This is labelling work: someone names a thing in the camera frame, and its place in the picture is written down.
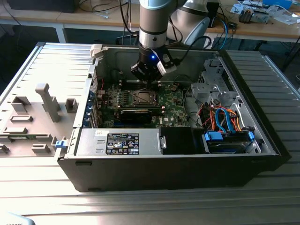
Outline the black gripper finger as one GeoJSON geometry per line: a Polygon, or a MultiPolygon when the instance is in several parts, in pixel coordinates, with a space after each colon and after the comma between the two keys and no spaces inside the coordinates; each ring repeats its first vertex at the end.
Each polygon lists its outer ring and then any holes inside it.
{"type": "Polygon", "coordinates": [[[143,82],[146,88],[150,86],[150,74],[146,64],[138,61],[131,66],[131,73],[141,82],[143,82]]]}
{"type": "Polygon", "coordinates": [[[151,89],[152,83],[156,80],[160,80],[162,77],[157,67],[150,67],[148,69],[148,89],[151,89]]]}

